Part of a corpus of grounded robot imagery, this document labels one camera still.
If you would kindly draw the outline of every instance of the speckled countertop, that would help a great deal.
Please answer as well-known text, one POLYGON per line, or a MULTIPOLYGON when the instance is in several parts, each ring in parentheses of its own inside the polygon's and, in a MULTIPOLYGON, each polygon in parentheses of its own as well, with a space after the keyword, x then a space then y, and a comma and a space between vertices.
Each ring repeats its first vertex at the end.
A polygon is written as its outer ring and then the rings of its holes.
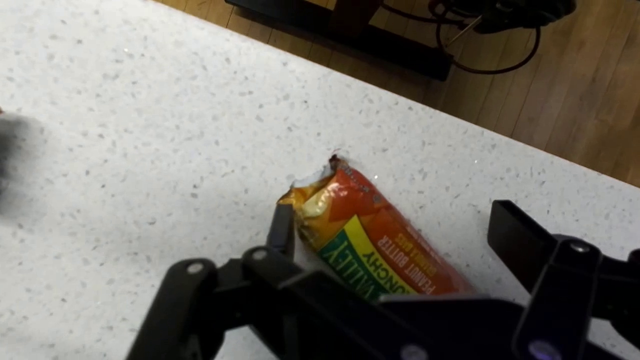
MULTIPOLYGON (((495 197, 640 247, 636 188, 155 1, 0 0, 0 53, 0 358, 123 358, 172 262, 263 243, 334 149, 496 296, 524 292, 485 246, 495 197)), ((245 332, 225 355, 268 358, 245 332)))

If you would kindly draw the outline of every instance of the black cable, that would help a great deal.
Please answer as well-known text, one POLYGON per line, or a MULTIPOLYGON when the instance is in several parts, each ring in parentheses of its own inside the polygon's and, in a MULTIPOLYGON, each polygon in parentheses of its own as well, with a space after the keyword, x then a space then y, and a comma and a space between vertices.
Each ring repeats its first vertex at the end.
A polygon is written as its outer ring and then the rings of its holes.
POLYGON ((384 7, 384 10, 388 10, 388 12, 397 13, 397 16, 415 19, 415 22, 426 22, 426 24, 439 24, 439 25, 442 25, 442 24, 454 24, 454 25, 459 25, 459 27, 464 27, 464 22, 463 22, 463 19, 416 16, 416 13, 404 12, 404 10, 400 10, 400 7, 394 7, 394 5, 387 3, 387 1, 382 1, 381 7, 384 7))
MULTIPOLYGON (((504 72, 518 69, 518 67, 527 65, 527 63, 536 56, 536 52, 538 52, 538 47, 540 47, 540 37, 542 37, 540 27, 534 27, 534 36, 536 36, 536 37, 534 37, 532 49, 531 49, 521 62, 517 62, 517 63, 513 63, 513 65, 496 67, 496 69, 486 69, 486 67, 470 67, 470 65, 460 63, 460 62, 457 62, 457 59, 453 59, 453 63, 454 63, 457 67, 460 67, 460 69, 464 69, 464 72, 473 72, 473 73, 504 73, 504 72)), ((444 52, 444 44, 442 44, 442 24, 436 25, 436 41, 439 41, 439 47, 444 52)))

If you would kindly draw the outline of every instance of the food wrapper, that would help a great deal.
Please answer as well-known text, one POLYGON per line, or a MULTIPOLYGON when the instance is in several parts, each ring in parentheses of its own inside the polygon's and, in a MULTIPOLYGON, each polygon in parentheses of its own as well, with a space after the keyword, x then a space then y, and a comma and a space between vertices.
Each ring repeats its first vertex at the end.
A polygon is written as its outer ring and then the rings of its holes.
POLYGON ((281 197, 296 213, 300 237, 355 292, 457 293, 460 275, 404 215, 347 160, 330 157, 330 174, 281 197))

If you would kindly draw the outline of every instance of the snack bar wrapper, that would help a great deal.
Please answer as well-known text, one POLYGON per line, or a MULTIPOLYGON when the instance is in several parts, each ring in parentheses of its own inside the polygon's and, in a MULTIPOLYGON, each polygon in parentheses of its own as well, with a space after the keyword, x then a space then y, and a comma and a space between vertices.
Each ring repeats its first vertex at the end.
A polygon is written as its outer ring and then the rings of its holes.
POLYGON ((355 292, 460 293, 469 281, 347 160, 330 157, 330 174, 281 197, 296 212, 300 237, 355 292))

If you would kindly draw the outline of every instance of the orange wrapper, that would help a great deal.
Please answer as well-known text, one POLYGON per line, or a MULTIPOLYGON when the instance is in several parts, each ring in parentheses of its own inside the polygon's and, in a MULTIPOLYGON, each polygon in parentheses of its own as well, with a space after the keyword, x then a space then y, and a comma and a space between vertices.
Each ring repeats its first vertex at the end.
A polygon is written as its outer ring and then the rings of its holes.
POLYGON ((333 174, 293 188, 281 203, 296 212, 300 237, 355 292, 457 293, 469 290, 460 275, 378 188, 344 160, 330 160, 333 174))

